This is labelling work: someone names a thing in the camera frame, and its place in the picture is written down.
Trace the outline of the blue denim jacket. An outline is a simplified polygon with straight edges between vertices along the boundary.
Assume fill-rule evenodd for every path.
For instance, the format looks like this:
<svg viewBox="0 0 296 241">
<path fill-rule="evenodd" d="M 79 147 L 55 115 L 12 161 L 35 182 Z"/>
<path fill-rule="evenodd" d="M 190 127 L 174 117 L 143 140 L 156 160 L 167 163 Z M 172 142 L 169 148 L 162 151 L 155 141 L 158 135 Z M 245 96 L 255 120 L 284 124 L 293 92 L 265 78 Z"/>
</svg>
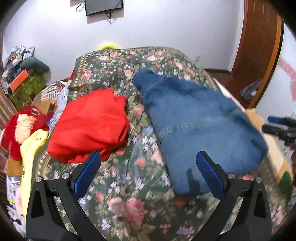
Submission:
<svg viewBox="0 0 296 241">
<path fill-rule="evenodd" d="M 175 194 L 209 191 L 196 165 L 199 151 L 237 176 L 256 169 L 267 155 L 261 133 L 221 92 L 147 69 L 132 81 L 151 119 Z"/>
</svg>

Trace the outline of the dark clothes on floor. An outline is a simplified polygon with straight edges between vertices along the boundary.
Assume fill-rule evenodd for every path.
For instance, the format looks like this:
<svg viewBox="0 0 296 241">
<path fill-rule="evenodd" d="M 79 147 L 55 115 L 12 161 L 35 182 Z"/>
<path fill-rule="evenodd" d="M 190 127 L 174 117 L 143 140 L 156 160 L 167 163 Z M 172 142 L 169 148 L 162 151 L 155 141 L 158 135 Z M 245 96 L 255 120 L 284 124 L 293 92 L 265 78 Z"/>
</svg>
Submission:
<svg viewBox="0 0 296 241">
<path fill-rule="evenodd" d="M 252 84 L 246 86 L 240 91 L 240 96 L 248 103 L 252 101 L 252 99 L 255 97 L 257 90 L 260 87 L 260 84 L 262 83 L 262 79 L 256 80 Z"/>
</svg>

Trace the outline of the colourful cushion green red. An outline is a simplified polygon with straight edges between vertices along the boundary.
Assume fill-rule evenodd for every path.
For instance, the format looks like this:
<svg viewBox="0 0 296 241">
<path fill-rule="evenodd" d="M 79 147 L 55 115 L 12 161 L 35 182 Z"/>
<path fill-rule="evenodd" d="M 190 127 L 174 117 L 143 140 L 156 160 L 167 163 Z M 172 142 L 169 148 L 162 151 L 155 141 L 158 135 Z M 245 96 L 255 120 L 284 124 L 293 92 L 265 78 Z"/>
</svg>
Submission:
<svg viewBox="0 0 296 241">
<path fill-rule="evenodd" d="M 284 172 L 278 187 L 282 195 L 285 196 L 287 200 L 289 200 L 292 195 L 292 179 L 288 171 Z"/>
</svg>

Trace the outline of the brown wooden door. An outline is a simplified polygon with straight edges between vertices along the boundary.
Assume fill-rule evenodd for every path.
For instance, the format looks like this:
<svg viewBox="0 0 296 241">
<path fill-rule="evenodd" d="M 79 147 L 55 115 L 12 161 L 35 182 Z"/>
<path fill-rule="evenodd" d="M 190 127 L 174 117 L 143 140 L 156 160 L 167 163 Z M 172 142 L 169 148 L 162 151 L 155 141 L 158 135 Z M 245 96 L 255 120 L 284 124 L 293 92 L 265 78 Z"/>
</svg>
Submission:
<svg viewBox="0 0 296 241">
<path fill-rule="evenodd" d="M 243 27 L 236 59 L 231 71 L 230 92 L 244 108 L 255 107 L 273 75 L 280 55 L 284 24 L 269 1 L 244 1 Z M 261 80 L 251 101 L 240 92 Z"/>
</svg>

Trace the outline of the floral green bedspread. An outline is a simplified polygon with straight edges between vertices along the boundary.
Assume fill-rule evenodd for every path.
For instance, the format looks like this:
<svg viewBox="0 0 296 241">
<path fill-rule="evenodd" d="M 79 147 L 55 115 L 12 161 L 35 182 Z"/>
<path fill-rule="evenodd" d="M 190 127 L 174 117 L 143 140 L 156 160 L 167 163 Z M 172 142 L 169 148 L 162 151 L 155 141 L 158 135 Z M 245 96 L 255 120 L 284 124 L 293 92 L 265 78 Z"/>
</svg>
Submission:
<svg viewBox="0 0 296 241">
<path fill-rule="evenodd" d="M 218 204 L 212 194 L 182 198 L 173 192 L 151 121 L 133 75 L 147 68 L 216 91 L 216 81 L 182 52 L 167 47 L 100 50 L 76 60 L 66 101 L 107 87 L 127 97 L 127 145 L 102 163 L 82 209 L 107 240 L 191 240 Z"/>
</svg>

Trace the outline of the red plush toy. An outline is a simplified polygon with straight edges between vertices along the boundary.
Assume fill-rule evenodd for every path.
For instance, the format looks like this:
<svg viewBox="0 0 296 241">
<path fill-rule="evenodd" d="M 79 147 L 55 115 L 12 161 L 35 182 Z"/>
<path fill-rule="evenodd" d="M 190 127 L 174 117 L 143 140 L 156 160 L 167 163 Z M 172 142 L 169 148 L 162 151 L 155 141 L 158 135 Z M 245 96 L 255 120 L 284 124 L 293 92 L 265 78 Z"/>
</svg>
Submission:
<svg viewBox="0 0 296 241">
<path fill-rule="evenodd" d="M 13 160 L 22 161 L 21 144 L 37 130 L 48 131 L 48 121 L 52 116 L 51 113 L 42 113 L 35 105 L 23 106 L 7 122 L 1 146 L 9 152 Z"/>
</svg>

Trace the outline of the red folded garment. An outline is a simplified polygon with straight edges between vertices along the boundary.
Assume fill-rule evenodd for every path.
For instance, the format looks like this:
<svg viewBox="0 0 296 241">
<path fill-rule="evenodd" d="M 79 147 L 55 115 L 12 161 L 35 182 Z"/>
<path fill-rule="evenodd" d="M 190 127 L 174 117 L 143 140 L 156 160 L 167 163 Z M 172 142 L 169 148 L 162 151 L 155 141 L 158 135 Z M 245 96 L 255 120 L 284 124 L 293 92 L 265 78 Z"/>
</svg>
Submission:
<svg viewBox="0 0 296 241">
<path fill-rule="evenodd" d="M 106 161 L 126 144 L 130 130 L 126 104 L 127 98 L 111 88 L 70 102 L 50 135 L 48 154 L 62 163 L 82 163 L 97 151 Z"/>
</svg>

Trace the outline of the green patterned bag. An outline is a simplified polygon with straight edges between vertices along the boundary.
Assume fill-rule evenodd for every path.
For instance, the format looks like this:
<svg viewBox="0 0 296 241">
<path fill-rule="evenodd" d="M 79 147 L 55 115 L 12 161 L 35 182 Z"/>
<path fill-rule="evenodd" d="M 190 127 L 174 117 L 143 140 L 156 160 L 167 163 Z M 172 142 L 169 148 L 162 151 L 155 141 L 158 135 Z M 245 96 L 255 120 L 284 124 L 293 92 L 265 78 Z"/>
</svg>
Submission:
<svg viewBox="0 0 296 241">
<path fill-rule="evenodd" d="M 41 75 L 32 75 L 12 93 L 10 100 L 19 111 L 24 105 L 32 104 L 34 98 L 46 87 Z"/>
</svg>

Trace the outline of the orange box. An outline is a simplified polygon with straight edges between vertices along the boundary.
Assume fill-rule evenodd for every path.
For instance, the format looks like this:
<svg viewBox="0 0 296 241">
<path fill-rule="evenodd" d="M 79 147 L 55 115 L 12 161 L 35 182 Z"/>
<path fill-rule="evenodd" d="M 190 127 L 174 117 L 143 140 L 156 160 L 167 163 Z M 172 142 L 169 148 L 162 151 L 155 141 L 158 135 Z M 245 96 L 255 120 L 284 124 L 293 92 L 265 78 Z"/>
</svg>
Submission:
<svg viewBox="0 0 296 241">
<path fill-rule="evenodd" d="M 29 74 L 26 70 L 23 70 L 12 82 L 10 85 L 10 89 L 14 92 L 27 78 Z"/>
</svg>

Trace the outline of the yellow round object behind bed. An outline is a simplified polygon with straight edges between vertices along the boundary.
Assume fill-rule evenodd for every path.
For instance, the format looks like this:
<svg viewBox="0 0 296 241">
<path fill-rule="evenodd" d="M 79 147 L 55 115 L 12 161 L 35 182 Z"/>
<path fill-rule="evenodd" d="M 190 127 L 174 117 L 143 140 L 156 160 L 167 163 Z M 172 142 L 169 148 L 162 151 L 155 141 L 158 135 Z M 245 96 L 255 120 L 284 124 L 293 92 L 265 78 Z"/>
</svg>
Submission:
<svg viewBox="0 0 296 241">
<path fill-rule="evenodd" d="M 112 42 L 103 42 L 99 44 L 97 50 L 107 50 L 107 49 L 120 49 L 120 47 L 117 44 L 114 44 Z"/>
</svg>

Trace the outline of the pink heart wall decoration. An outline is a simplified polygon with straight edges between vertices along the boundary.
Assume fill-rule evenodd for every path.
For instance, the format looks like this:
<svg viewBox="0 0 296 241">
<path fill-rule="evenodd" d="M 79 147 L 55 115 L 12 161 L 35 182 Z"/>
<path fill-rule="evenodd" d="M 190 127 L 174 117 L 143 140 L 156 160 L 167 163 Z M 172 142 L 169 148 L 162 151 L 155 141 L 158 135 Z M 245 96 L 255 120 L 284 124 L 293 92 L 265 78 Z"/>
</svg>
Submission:
<svg viewBox="0 0 296 241">
<path fill-rule="evenodd" d="M 290 80 L 290 92 L 292 96 L 292 101 L 295 102 L 296 100 L 296 71 L 292 68 L 292 66 L 285 61 L 283 58 L 279 58 L 278 60 L 278 66 L 283 69 L 285 73 L 291 78 Z"/>
</svg>

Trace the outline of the wall mounted black monitor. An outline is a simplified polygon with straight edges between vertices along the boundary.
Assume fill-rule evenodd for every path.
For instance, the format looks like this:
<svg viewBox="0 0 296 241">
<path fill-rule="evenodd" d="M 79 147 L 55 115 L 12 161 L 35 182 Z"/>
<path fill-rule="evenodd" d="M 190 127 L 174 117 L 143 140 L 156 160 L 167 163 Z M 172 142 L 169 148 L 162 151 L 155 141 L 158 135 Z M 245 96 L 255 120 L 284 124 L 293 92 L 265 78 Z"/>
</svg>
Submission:
<svg viewBox="0 0 296 241">
<path fill-rule="evenodd" d="M 85 0 L 86 16 L 123 8 L 123 0 Z"/>
</svg>

